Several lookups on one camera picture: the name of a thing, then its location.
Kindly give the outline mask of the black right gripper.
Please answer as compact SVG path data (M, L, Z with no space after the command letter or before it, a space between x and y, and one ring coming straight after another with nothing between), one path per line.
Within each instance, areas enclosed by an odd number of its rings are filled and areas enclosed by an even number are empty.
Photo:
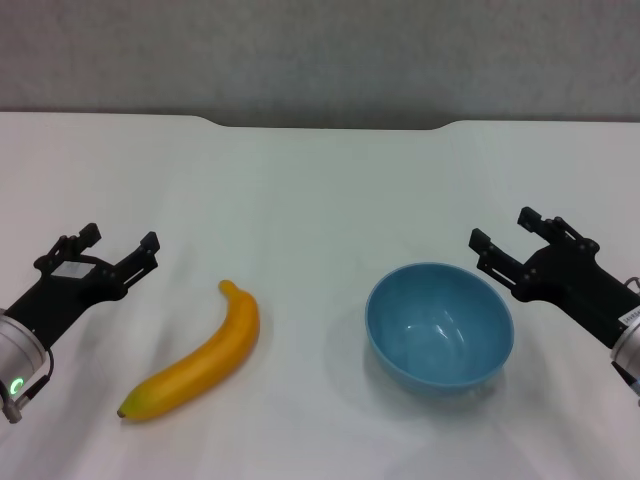
M543 219L532 208L523 207L517 223L551 245L538 250L523 266L474 228L469 247L478 255L477 268L511 293L520 280L521 302L557 306L611 349L626 329L620 318L640 306L640 296L597 264L597 242L562 217Z

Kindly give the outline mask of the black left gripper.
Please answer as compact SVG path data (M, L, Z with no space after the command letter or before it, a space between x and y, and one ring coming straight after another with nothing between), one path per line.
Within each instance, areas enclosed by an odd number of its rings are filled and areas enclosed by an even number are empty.
M77 235L61 236L48 256L78 256L101 239L96 223L89 223ZM39 280L5 312L26 327L46 349L92 306L117 301L158 267L160 243L154 231L139 246L113 265L97 257L81 255L58 260L44 257L35 262Z

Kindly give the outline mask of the blue ceramic bowl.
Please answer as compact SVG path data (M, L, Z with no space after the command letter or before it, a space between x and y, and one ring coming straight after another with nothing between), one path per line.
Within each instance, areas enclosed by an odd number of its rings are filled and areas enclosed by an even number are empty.
M514 345L502 297L460 267L414 263L380 279L364 310L374 358L403 388L431 397L465 394L492 381Z

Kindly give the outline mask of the yellow banana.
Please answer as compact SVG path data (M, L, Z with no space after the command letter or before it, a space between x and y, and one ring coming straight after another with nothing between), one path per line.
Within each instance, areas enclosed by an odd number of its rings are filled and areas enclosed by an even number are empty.
M250 356L260 333L255 298L230 280L219 283L226 317L216 333L192 353L137 385L117 410L142 422L169 413L220 384Z

